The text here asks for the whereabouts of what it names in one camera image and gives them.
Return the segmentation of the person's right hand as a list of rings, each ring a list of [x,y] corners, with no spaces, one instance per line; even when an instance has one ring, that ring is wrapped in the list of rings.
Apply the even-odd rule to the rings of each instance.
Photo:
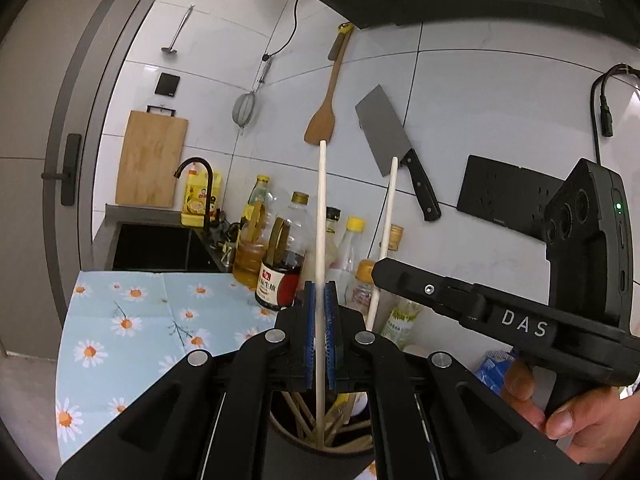
[[[573,438],[566,454],[578,464],[609,464],[620,454],[639,422],[637,393],[620,397],[613,387],[591,390],[547,416],[533,402],[535,378],[526,364],[514,361],[501,397],[551,440]]]

